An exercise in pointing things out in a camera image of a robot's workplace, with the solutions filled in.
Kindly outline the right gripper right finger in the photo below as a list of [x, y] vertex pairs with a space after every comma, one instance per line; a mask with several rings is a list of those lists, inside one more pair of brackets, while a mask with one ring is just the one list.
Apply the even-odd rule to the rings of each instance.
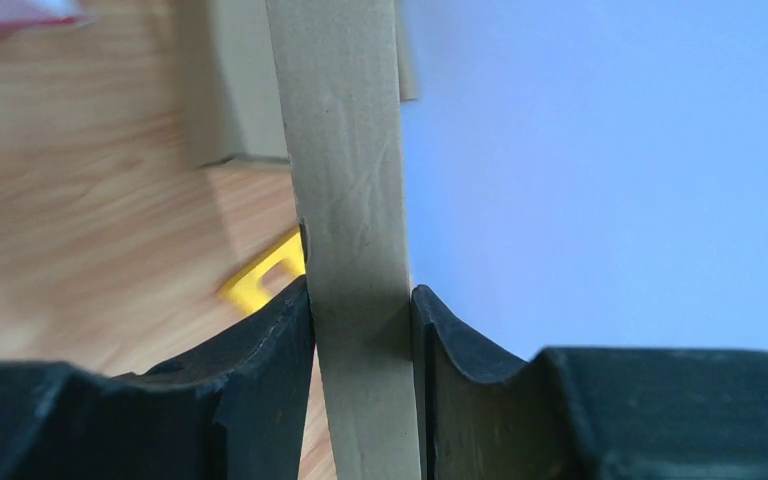
[[768, 479], [768, 352], [550, 347], [525, 361], [411, 295], [427, 479]]

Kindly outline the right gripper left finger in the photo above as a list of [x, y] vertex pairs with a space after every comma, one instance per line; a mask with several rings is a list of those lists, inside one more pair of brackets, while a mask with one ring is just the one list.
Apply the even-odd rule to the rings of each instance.
[[313, 353], [298, 278], [141, 375], [0, 361], [0, 479], [294, 479]]

